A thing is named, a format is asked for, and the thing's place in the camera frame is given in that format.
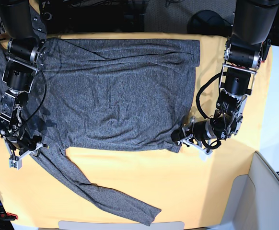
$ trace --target gray carpet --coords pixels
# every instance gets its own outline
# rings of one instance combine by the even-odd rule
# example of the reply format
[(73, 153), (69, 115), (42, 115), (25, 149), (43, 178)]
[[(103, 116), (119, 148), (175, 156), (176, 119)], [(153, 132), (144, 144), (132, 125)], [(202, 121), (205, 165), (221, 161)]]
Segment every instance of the gray carpet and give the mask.
[(233, 23), (236, 0), (180, 1), (180, 3), (170, 3), (166, 7), (166, 0), (150, 0), (145, 13), (145, 31), (186, 34), (189, 19), (202, 10), (215, 11), (222, 18)]

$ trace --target gray shirt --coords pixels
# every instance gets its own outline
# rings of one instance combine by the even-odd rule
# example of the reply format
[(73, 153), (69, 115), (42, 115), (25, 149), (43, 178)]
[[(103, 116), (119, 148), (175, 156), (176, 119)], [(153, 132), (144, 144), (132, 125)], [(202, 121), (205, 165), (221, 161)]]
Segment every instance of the gray shirt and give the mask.
[[(150, 225), (160, 209), (91, 184), (66, 157), (65, 149), (178, 152), (170, 134), (192, 104), (199, 41), (55, 38), (44, 46), (38, 66), (47, 80), (47, 95), (28, 127), (50, 148), (33, 159), (100, 209)], [(0, 46), (0, 99), (7, 90), (1, 80), (6, 63)], [(39, 73), (24, 118), (38, 107), (43, 93)]]

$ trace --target red object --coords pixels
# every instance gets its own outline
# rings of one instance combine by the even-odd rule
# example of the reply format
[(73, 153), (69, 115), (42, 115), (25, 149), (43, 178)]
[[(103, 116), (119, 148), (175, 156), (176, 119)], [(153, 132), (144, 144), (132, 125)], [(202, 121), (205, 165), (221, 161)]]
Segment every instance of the red object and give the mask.
[(18, 219), (18, 216), (16, 214), (12, 214), (12, 213), (7, 212), (6, 215), (13, 216), (13, 217), (16, 217), (16, 219)]

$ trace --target yellow tablecloth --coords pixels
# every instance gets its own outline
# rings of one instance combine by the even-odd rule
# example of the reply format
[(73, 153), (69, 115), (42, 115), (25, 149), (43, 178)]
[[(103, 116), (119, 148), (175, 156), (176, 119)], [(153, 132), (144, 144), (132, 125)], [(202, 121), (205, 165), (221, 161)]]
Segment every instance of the yellow tablecloth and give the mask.
[[(199, 40), (200, 66), (196, 68), (194, 97), (220, 71), (226, 41), (219, 36), (163, 33), (78, 34), (60, 38)], [(233, 180), (248, 174), (252, 155), (259, 149), (271, 61), (270, 50), (256, 76), (238, 135), (223, 141), (206, 162), (200, 160), (195, 148), (185, 146), (178, 154), (167, 150), (124, 152), (69, 148), (67, 155), (92, 183), (117, 189), (162, 209), (155, 222), (182, 221), (186, 229), (219, 224)], [(201, 96), (206, 114), (214, 113), (217, 98), (215, 82)], [(200, 117), (195, 99), (190, 114)], [(18, 215), (14, 223), (44, 228), (58, 228), (60, 220), (133, 223), (96, 208), (53, 178), (31, 157), (23, 160), (23, 167), (18, 171), (9, 168), (8, 158), (0, 139), (0, 198), (7, 212)]]

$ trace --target heather gray fabric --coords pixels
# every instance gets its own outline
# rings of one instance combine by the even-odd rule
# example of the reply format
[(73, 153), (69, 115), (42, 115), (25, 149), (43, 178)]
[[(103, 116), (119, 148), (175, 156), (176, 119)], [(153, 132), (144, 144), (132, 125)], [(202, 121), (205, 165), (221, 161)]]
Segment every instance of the heather gray fabric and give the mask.
[[(49, 39), (45, 48), (38, 65), (47, 80), (47, 95), (29, 128), (32, 135), (42, 135), (50, 149), (33, 159), (98, 208), (150, 225), (160, 209), (91, 184), (65, 149), (178, 152), (170, 134), (192, 104), (199, 41)], [(5, 55), (0, 46), (0, 99), (7, 89), (1, 80)], [(40, 75), (23, 111), (25, 118), (43, 97)]]

